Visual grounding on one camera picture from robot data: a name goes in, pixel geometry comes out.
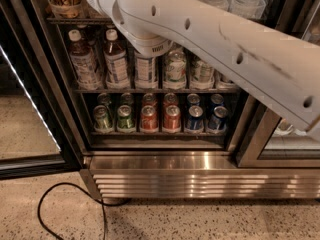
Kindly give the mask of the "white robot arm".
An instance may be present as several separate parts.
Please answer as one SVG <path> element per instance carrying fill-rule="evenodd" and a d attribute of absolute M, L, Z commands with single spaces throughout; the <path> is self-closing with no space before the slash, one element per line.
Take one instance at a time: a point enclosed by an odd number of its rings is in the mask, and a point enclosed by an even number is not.
<path fill-rule="evenodd" d="M 141 54 L 178 43 L 320 140 L 320 47 L 197 0 L 86 0 Z"/>

